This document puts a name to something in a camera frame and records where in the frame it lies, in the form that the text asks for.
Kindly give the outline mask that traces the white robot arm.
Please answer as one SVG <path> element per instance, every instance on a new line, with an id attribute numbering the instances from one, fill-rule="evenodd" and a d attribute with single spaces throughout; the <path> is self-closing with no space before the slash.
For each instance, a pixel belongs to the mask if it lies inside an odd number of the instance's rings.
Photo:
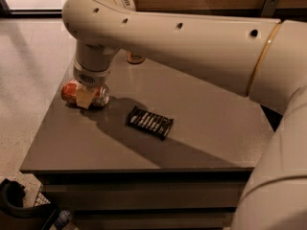
<path id="1" fill-rule="evenodd" d="M 307 24 L 137 11 L 133 0 L 67 0 L 77 40 L 77 104 L 88 107 L 121 49 L 208 81 L 281 114 L 231 230 L 307 230 Z"/>

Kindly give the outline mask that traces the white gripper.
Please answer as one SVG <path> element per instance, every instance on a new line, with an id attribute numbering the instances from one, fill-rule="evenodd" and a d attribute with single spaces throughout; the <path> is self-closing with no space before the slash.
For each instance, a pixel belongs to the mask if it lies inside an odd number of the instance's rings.
<path id="1" fill-rule="evenodd" d="M 77 106 L 88 109 L 91 105 L 100 103 L 100 88 L 106 82 L 110 70 L 93 72 L 83 68 L 73 60 L 73 76 L 79 82 L 76 87 Z"/>

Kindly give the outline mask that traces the black curved robot base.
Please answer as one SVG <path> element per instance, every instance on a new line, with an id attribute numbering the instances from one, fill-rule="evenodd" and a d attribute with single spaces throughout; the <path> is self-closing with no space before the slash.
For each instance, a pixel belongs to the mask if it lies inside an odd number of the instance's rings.
<path id="1" fill-rule="evenodd" d="M 0 183 L 0 230 L 49 230 L 59 216 L 54 203 L 23 206 L 25 187 L 5 178 Z"/>

